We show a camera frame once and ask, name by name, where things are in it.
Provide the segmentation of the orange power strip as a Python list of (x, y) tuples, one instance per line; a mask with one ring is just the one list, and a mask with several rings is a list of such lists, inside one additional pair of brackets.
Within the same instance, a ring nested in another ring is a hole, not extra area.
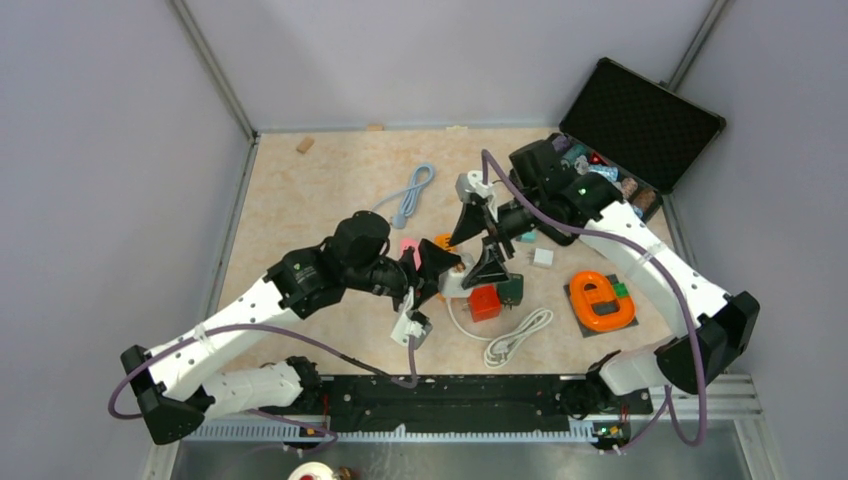
[(457, 247), (451, 244), (452, 237), (450, 234), (440, 234), (433, 238), (433, 243), (441, 249), (456, 254)]

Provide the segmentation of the pink triangular power strip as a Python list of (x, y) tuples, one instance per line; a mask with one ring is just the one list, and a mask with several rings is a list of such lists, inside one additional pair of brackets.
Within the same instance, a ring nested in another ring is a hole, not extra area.
[(402, 238), (399, 245), (399, 261), (415, 272), (421, 267), (421, 257), (418, 250), (419, 243), (419, 240), (413, 238)]

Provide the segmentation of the white cube socket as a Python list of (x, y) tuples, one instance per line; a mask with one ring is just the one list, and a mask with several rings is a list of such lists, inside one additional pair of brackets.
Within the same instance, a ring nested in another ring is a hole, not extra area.
[(462, 286), (462, 282), (474, 266), (474, 258), (469, 253), (460, 254), (461, 261), (439, 277), (438, 293), (445, 299), (467, 299), (472, 289)]

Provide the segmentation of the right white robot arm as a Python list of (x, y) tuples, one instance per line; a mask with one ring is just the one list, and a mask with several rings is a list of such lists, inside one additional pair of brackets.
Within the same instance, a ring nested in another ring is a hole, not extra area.
[(673, 386), (702, 395), (747, 348), (760, 304), (732, 295), (694, 270), (644, 224), (621, 191), (597, 172), (579, 174), (551, 143), (535, 141), (510, 156), (504, 172), (489, 151), (478, 170), (456, 180), (463, 204), (454, 245), (477, 235), (483, 250), (462, 276), (465, 289), (507, 281), (513, 239), (548, 226), (613, 263), (668, 325), (668, 339), (606, 356), (588, 374), (589, 404), (612, 412), (644, 388)]

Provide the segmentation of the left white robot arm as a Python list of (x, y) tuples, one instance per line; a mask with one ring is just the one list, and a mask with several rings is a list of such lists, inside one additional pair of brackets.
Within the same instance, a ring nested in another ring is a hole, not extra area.
[(392, 300), (397, 319), (390, 337), (412, 355), (431, 330), (421, 304), (438, 294), (440, 279), (462, 259), (429, 240), (391, 259), (389, 236), (383, 217), (358, 211), (320, 244), (285, 254), (235, 301), (176, 339), (125, 350), (119, 386), (131, 388), (153, 442), (177, 442), (207, 420), (261, 407), (314, 410), (321, 380), (304, 357), (235, 373), (221, 369), (266, 334), (307, 342), (294, 326), (339, 303), (348, 290)]

